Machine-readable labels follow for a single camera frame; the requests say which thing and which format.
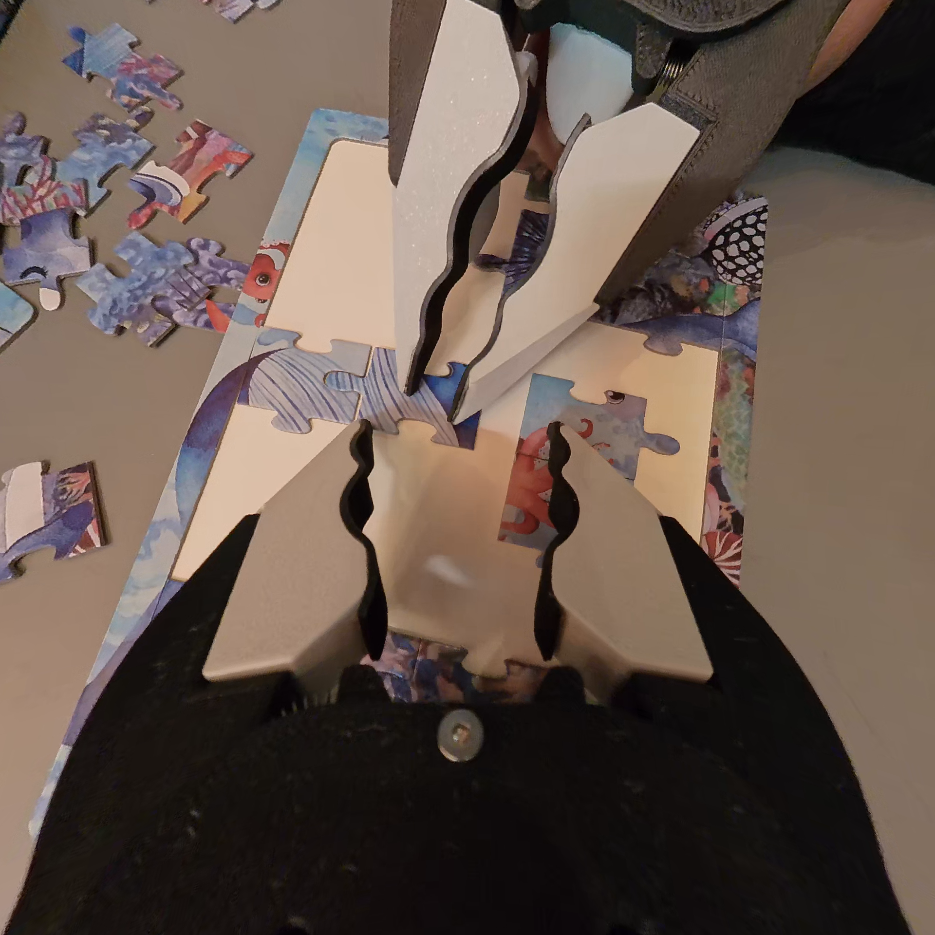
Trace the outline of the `pale striped whale puzzle piece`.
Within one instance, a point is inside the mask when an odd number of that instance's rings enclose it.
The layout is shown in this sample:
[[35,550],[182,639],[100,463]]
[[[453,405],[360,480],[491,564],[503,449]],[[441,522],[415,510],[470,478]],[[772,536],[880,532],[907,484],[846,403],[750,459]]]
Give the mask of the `pale striped whale puzzle piece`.
[[309,433],[314,419],[353,422],[359,393],[333,390],[325,378],[331,373],[364,377],[371,347],[336,340],[327,353],[314,353],[299,348],[298,337],[281,329],[259,330],[237,403],[274,412],[272,426],[293,434]]

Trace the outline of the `person's right forearm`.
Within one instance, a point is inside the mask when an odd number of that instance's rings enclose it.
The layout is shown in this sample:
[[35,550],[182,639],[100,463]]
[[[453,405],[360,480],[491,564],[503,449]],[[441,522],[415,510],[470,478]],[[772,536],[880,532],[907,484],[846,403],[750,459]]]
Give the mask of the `person's right forearm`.
[[889,1],[851,1],[824,41],[807,78],[807,90],[817,86],[837,71],[866,39]]

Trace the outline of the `octopus puzzle piece pair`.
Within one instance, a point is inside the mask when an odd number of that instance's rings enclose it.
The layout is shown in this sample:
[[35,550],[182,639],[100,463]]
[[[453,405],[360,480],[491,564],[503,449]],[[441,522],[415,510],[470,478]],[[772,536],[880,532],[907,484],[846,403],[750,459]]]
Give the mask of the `octopus puzzle piece pair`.
[[497,533],[499,542],[522,545],[522,537],[533,535],[541,527],[552,530],[550,541],[563,544],[570,538],[577,518],[568,513],[556,527],[550,513],[551,500],[542,497],[551,493],[554,484],[548,463],[550,444],[549,427],[519,439]]

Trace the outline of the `white banded purple puzzle piece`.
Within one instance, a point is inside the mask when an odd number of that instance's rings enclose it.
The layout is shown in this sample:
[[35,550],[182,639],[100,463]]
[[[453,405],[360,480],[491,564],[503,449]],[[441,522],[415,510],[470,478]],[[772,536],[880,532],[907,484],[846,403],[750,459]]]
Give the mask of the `white banded purple puzzle piece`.
[[34,552],[51,548],[59,560],[106,542],[94,462],[54,472],[30,462],[2,474],[2,582],[19,577],[20,560]]

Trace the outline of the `scattered loose puzzle pieces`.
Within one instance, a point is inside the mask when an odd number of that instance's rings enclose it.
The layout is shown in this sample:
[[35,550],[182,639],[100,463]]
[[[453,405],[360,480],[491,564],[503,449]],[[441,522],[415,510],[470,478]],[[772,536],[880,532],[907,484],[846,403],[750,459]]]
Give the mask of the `scattered loose puzzle pieces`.
[[[214,177],[235,176],[252,152],[229,134],[193,121],[177,137],[179,150],[167,164],[150,159],[155,146],[143,134],[153,116],[150,104],[181,109],[168,89],[181,69],[166,56],[140,55],[138,37],[117,23],[96,32],[79,26],[68,32],[75,48],[63,64],[86,81],[107,81],[109,100],[126,118],[92,114],[74,131],[76,148],[62,160],[49,155],[45,137],[26,132],[22,113],[2,124],[2,231],[19,231],[17,243],[2,243],[2,347],[37,315],[15,286],[35,284],[41,308],[57,310],[66,279],[92,300],[88,318],[102,333],[134,332],[154,347],[180,326],[225,332],[235,307],[217,302],[212,293],[246,289],[261,298],[259,270],[223,256],[215,240],[159,245],[142,229],[158,212],[187,223],[206,203],[203,187]],[[119,168],[133,170],[127,186],[142,198],[127,218],[128,233],[114,247],[128,266],[123,276],[92,263],[92,244],[77,229],[78,219],[109,197],[105,181]]]

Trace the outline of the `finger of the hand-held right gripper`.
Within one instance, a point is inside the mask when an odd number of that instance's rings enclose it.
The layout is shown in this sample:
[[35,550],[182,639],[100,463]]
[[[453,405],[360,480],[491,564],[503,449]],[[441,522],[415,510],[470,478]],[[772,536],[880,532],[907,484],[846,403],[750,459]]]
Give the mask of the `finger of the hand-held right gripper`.
[[500,2],[393,2],[393,321],[406,395],[438,344],[478,211],[531,134],[534,64]]
[[540,250],[499,300],[494,332],[453,399],[454,424],[496,402],[594,313],[599,288],[699,134],[655,103],[580,121],[553,177]]

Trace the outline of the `cream jigsaw puzzle tray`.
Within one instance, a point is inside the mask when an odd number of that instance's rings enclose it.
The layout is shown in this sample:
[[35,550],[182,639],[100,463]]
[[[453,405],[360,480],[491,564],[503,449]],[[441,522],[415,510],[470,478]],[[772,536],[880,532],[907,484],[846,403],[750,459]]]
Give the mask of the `cream jigsaw puzzle tray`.
[[[133,643],[240,518],[347,426],[314,419],[307,434],[283,432],[271,424],[274,412],[237,403],[259,330],[296,332],[297,346],[314,353],[336,340],[368,344],[371,354],[392,349],[393,187],[377,136],[385,124],[344,111],[310,118],[254,258],[261,298],[243,289],[37,803],[33,837],[78,732]],[[430,375],[474,356],[501,293],[535,262],[550,206],[525,181],[520,171],[499,188],[493,229],[448,299],[451,332]],[[465,648],[463,664],[478,675],[505,675],[508,660],[541,663],[531,617],[552,530],[541,527],[522,545],[497,540],[534,374],[571,380],[584,402],[600,404],[608,390],[647,400],[646,431],[681,447],[666,456],[642,450],[632,482],[738,585],[754,373],[737,355],[692,346],[659,355],[641,335],[588,320],[480,412],[473,450],[433,442],[435,428],[414,420],[399,422],[397,434],[374,429],[376,508],[366,534],[390,630]]]

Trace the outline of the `octopus puzzle piece with eye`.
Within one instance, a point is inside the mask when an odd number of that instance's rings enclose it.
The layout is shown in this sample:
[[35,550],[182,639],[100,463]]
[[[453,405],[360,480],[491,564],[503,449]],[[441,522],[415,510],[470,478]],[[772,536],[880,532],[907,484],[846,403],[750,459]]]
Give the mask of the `octopus puzzle piece with eye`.
[[573,382],[534,374],[529,385],[520,429],[515,467],[537,470],[548,457],[548,426],[555,421],[574,429],[627,480],[637,475],[639,454],[649,450],[672,456],[680,442],[669,435],[646,431],[647,400],[632,393],[605,391],[602,403],[578,400],[571,393]]

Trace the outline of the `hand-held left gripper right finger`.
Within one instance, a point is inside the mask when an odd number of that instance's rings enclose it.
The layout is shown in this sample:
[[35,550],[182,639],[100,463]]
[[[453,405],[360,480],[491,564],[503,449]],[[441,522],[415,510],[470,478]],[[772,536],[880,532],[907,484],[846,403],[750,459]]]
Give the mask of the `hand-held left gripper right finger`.
[[664,516],[570,426],[548,427],[549,518],[534,637],[587,684],[647,672],[705,683],[713,669]]

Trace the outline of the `assembled sea urchin puzzle section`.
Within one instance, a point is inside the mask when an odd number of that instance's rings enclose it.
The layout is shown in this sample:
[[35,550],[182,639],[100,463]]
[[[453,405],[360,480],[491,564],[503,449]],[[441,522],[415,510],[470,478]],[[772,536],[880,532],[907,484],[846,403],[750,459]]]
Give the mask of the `assembled sea urchin puzzle section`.
[[643,336],[645,349],[687,346],[756,362],[768,199],[736,191],[589,321]]

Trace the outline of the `person's black clothing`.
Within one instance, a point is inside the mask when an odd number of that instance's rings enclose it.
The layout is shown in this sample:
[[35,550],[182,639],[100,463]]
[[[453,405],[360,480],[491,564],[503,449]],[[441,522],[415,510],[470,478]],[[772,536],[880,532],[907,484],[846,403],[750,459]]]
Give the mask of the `person's black clothing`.
[[772,146],[933,179],[934,3],[892,2],[869,35],[792,107]]

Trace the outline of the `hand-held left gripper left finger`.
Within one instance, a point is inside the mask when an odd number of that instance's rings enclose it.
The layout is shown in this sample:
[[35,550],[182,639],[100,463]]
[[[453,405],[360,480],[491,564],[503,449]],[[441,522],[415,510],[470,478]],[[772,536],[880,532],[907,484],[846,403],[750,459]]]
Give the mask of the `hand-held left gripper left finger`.
[[365,525],[373,427],[347,426],[256,517],[203,674],[212,682],[290,672],[336,682],[380,659],[388,604]]

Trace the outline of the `dark cornered whale puzzle piece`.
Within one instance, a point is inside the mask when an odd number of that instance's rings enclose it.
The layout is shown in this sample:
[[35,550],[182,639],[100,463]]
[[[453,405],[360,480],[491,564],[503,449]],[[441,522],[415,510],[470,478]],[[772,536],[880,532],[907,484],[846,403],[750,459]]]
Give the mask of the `dark cornered whale puzzle piece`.
[[376,347],[363,377],[331,371],[324,377],[324,384],[332,391],[356,393],[357,415],[368,420],[375,430],[397,434],[399,422],[414,420],[435,428],[433,442],[473,450],[481,414],[477,412],[460,424],[450,421],[455,391],[466,365],[450,361],[448,367],[444,376],[426,374],[420,388],[413,395],[405,395],[397,385],[395,351]]

